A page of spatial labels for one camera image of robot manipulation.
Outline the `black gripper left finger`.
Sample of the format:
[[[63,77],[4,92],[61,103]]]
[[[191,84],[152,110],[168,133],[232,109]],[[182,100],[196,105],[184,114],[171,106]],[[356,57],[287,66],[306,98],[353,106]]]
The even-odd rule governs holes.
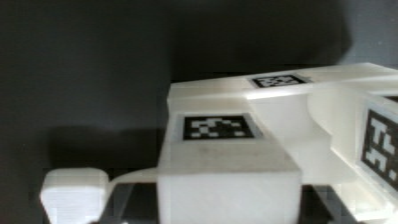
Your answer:
[[[97,224],[161,224],[155,183],[120,183]]]

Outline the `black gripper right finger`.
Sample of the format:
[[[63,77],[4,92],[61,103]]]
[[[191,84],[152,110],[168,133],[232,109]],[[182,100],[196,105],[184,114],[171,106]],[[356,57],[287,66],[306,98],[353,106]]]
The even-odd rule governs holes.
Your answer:
[[[305,185],[299,224],[356,224],[356,218],[330,185]]]

